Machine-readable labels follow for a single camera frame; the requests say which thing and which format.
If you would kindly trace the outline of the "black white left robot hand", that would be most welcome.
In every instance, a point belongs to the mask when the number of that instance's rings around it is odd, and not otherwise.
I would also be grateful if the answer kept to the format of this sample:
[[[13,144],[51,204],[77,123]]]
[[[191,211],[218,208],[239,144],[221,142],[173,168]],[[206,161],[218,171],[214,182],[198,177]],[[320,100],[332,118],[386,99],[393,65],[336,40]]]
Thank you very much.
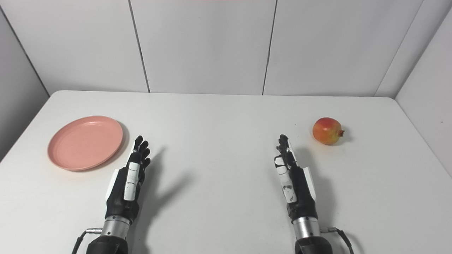
[[[106,201],[105,218],[120,216],[132,223],[138,216],[138,197],[150,164],[149,143],[139,135],[133,145],[126,165],[113,175],[113,184]]]

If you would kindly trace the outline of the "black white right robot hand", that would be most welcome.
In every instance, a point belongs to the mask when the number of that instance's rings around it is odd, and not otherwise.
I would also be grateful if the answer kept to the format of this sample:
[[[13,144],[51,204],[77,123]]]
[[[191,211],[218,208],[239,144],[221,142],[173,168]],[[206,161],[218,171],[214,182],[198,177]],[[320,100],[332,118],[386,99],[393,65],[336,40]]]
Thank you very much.
[[[281,189],[287,203],[288,216],[294,223],[300,218],[318,219],[316,193],[309,167],[302,168],[296,159],[289,138],[281,134],[276,147],[279,155],[274,157]]]

